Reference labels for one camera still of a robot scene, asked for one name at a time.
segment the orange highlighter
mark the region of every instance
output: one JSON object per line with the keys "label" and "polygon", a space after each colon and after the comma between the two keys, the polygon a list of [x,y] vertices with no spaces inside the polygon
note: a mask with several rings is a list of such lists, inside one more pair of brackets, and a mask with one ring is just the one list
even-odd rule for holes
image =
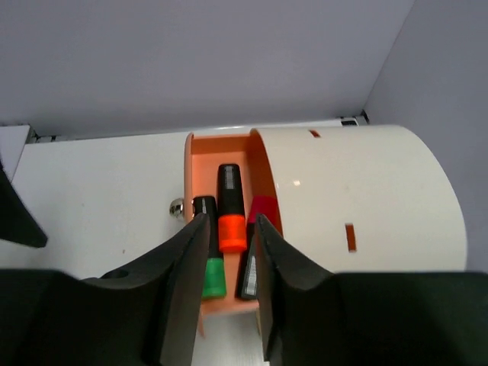
{"label": "orange highlighter", "polygon": [[222,253],[244,252],[246,216],[242,197],[241,173],[237,164],[222,164],[217,177],[219,212],[219,250]]}

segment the pink highlighter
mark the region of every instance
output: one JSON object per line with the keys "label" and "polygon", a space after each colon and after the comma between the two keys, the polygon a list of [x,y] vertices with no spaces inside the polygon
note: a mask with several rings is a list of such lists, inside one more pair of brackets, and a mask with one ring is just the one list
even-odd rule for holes
{"label": "pink highlighter", "polygon": [[241,254],[239,273],[237,275],[236,297],[241,300],[257,299],[256,247],[252,241],[257,214],[264,214],[276,225],[278,217],[278,201],[269,196],[254,196],[246,225],[247,250]]}

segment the green highlighter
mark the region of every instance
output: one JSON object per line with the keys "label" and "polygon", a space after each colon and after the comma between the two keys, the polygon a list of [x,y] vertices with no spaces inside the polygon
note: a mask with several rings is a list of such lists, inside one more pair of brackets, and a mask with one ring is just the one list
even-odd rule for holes
{"label": "green highlighter", "polygon": [[219,250],[217,202],[213,196],[198,196],[193,199],[193,206],[195,215],[207,214],[210,218],[210,241],[202,299],[225,297],[226,272],[223,267],[223,253]]}

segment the orange highlighter cap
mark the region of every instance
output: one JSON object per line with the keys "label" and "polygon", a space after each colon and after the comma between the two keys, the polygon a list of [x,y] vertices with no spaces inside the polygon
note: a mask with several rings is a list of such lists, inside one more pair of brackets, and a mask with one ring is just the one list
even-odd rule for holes
{"label": "orange highlighter cap", "polygon": [[219,250],[235,253],[244,252],[246,248],[246,218],[243,215],[219,217]]}

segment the metal knob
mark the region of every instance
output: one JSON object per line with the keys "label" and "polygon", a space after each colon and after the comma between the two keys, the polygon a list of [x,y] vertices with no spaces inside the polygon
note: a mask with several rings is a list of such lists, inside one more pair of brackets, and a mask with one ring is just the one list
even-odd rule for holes
{"label": "metal knob", "polygon": [[183,198],[176,198],[169,205],[169,214],[176,217],[180,221],[185,221],[185,208],[183,205]]}

